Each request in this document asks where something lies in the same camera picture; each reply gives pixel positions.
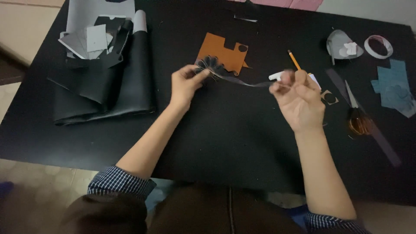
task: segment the forearm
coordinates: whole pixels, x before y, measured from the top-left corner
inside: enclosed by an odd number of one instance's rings
[[[356,213],[329,151],[323,129],[296,133],[306,200],[316,214],[355,219]]]
[[[169,138],[185,113],[185,108],[169,105],[116,166],[134,176],[149,179]]]

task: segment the beige floor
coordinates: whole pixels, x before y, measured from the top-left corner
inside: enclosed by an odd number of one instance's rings
[[[0,46],[30,64],[58,10],[0,3]],[[19,85],[0,86],[0,122]],[[55,233],[65,207],[86,193],[96,173],[0,159],[0,182],[16,184],[1,202],[0,232]],[[416,207],[371,202],[355,202],[355,207],[375,234],[416,233]]]

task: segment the yellow pencil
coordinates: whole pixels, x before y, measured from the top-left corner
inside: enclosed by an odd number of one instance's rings
[[[296,68],[297,68],[298,70],[301,70],[301,69],[300,69],[300,66],[299,66],[299,64],[296,62],[296,59],[295,59],[295,57],[293,56],[292,52],[291,52],[290,50],[288,50],[287,52],[289,53],[289,56],[292,58],[292,61],[293,61],[293,63],[295,64]]]

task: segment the orange paper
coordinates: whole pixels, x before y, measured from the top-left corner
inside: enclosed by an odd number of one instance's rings
[[[217,57],[219,63],[229,72],[236,76],[240,74],[241,67],[249,67],[244,62],[248,46],[236,43],[234,50],[224,48],[225,38],[207,32],[197,59],[204,59],[206,56]]]

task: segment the table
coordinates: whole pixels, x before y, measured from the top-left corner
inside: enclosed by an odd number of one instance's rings
[[[46,80],[50,62],[60,56],[57,41],[65,31],[65,2],[3,123],[0,157],[17,161],[101,170],[115,164],[143,135],[170,99],[171,73],[193,63],[207,32],[248,45],[240,79],[257,83],[285,68],[300,66],[317,77],[339,103],[328,106],[325,134],[337,169],[353,198],[416,205],[416,117],[380,106],[370,80],[376,67],[389,66],[365,53],[334,69],[348,80],[357,100],[374,119],[402,160],[393,167],[372,137],[350,139],[348,104],[325,73],[332,67],[324,48],[333,29],[344,30],[359,46],[370,35],[382,35],[394,47],[391,58],[405,60],[416,93],[416,42],[409,26],[318,12],[245,5],[229,1],[137,1],[147,14],[152,73],[159,111],[57,127],[52,123],[53,83]],[[234,20],[234,13],[258,23]],[[302,172],[293,132],[267,88],[219,81],[199,90],[178,125],[153,174],[154,177],[204,181],[237,187],[303,193]]]

